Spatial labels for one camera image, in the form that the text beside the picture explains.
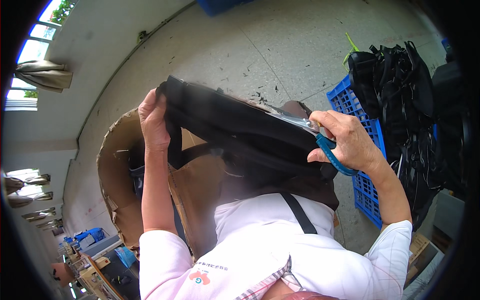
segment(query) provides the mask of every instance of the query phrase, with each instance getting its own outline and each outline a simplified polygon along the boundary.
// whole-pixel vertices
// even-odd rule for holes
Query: apron strap
[[[285,199],[285,202],[287,202],[287,204],[290,206],[290,209],[292,210],[295,218],[297,218],[303,233],[318,234],[315,226],[313,226],[313,224],[310,222],[297,199],[295,199],[295,197],[290,193],[281,192],[280,194],[282,195],[283,199]]]

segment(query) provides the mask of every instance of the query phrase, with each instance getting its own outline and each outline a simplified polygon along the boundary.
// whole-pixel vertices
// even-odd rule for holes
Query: gray tile floor
[[[399,0],[256,0],[215,18],[193,5],[130,57],[88,118],[65,188],[66,229],[103,227],[115,234],[99,190],[96,155],[109,126],[169,74],[240,97],[261,92],[276,106],[292,99],[327,110],[325,93],[347,75],[342,61],[351,46],[345,32],[363,51],[412,40],[433,71],[445,53],[430,28]],[[340,200],[335,239],[364,254],[379,230],[354,207],[351,178],[339,174],[334,182]]]

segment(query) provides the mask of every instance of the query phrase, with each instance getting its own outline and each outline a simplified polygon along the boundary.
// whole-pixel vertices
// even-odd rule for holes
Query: yellow green strap
[[[348,35],[347,32],[345,32],[345,34],[347,35],[347,38],[348,38],[348,41],[350,42],[350,45],[352,46],[352,49],[348,52],[347,56],[345,56],[345,59],[343,60],[343,67],[345,68],[345,70],[347,70],[348,72],[348,68],[345,66],[345,63],[348,61],[348,57],[350,55],[350,53],[352,52],[357,52],[357,51],[360,51],[357,46],[355,46],[355,44],[352,42],[352,39],[350,38],[350,36]]]

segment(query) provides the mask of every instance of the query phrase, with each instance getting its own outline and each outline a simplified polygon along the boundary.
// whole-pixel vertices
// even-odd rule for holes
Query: scissor blade
[[[310,132],[313,135],[317,135],[320,132],[320,127],[318,124],[315,124],[315,122],[312,122],[308,119],[302,119],[302,118],[295,118],[295,117],[290,117],[286,115],[281,115],[281,114],[273,114],[270,112],[267,112],[272,117],[275,117],[277,119],[280,119],[282,121],[288,122],[290,124],[293,124],[297,127],[300,127],[308,132]]]

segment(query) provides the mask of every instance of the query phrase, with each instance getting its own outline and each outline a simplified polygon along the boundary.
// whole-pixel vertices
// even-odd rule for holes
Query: person
[[[410,209],[396,174],[356,117],[332,110],[310,115],[329,138],[336,138],[332,152],[338,160],[365,172],[377,189],[383,226],[365,255],[334,240],[329,206],[294,195],[316,230],[306,234],[286,200],[269,193],[218,206],[217,244],[194,264],[174,223],[165,109],[165,96],[157,99],[155,90],[139,106],[145,140],[142,299],[401,298],[412,233]],[[305,159],[328,162],[321,149]]]

